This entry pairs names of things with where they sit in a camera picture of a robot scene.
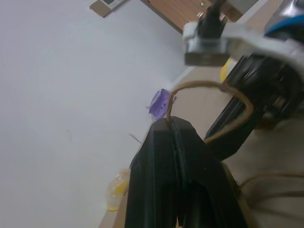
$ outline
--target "purple plastic bag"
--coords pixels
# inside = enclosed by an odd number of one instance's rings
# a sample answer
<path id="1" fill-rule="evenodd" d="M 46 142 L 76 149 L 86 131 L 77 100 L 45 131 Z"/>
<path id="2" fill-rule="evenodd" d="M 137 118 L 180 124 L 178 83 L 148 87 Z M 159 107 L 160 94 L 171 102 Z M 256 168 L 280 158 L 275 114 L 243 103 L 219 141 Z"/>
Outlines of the purple plastic bag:
<path id="1" fill-rule="evenodd" d="M 165 116 L 169 94 L 168 90 L 161 89 L 154 95 L 150 106 L 147 107 L 153 119 L 159 120 Z"/>

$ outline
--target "wire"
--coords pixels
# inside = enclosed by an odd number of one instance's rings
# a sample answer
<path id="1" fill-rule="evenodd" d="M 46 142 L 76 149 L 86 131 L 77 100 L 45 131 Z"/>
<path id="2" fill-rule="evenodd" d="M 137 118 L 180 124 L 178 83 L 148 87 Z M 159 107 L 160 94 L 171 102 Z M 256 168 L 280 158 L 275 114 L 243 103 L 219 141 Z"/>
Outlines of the wire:
<path id="1" fill-rule="evenodd" d="M 246 109 L 245 109 L 245 112 L 244 112 L 244 115 L 242 116 L 242 118 L 239 118 L 236 121 L 230 123 L 228 128 L 222 129 L 218 133 L 214 134 L 212 137 L 207 138 L 205 140 L 205 144 L 211 143 L 212 141 L 222 137 L 223 135 L 235 130 L 251 116 L 251 114 L 253 112 L 252 103 L 249 101 L 249 99 L 244 94 L 242 94 L 235 88 L 232 88 L 226 84 L 221 84 L 221 83 L 214 82 L 214 81 L 191 81 L 191 82 L 185 82 L 185 83 L 178 85 L 170 93 L 169 99 L 168 99 L 168 104 L 167 104 L 167 113 L 166 113 L 166 120 L 169 123 L 171 123 L 171 111 L 172 111 L 174 96 L 182 89 L 198 88 L 198 87 L 217 88 L 221 92 L 231 94 L 231 95 L 237 97 L 246 105 Z"/>

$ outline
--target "black connector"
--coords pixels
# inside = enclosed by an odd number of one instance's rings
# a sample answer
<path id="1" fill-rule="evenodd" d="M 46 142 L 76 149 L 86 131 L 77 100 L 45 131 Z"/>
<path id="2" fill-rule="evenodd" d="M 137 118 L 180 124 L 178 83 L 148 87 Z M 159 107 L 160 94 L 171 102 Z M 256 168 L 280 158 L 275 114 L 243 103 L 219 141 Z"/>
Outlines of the black connector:
<path id="1" fill-rule="evenodd" d="M 207 9 L 206 16 L 198 24 L 198 36 L 217 39 L 222 35 L 226 21 L 220 19 L 220 10 L 226 0 L 214 0 L 212 7 Z"/>

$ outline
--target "blue part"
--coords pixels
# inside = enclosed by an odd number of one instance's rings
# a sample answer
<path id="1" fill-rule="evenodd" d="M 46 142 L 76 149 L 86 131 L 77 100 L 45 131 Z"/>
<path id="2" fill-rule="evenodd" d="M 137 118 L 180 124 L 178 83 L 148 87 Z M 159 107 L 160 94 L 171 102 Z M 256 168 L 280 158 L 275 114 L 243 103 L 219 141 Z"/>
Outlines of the blue part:
<path id="1" fill-rule="evenodd" d="M 265 32 L 265 36 L 269 35 L 270 33 L 274 32 L 276 30 L 279 30 L 281 28 L 291 26 L 291 25 L 299 25 L 299 24 L 304 25 L 304 15 L 299 15 L 299 16 L 296 16 L 294 18 L 288 18 L 288 19 L 282 20 L 278 24 L 271 26 Z"/>

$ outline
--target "white wall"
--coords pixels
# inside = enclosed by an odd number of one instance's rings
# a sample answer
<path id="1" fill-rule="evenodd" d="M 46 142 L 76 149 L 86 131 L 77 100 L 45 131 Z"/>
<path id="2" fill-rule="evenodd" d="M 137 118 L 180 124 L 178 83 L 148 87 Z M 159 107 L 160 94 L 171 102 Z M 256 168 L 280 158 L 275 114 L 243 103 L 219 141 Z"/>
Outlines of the white wall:
<path id="1" fill-rule="evenodd" d="M 186 67 L 181 35 L 139 0 L 0 2 L 0 228 L 95 228 L 104 193 Z"/>
<path id="2" fill-rule="evenodd" d="M 257 2 L 257 0 L 228 0 L 228 2 L 244 14 Z"/>

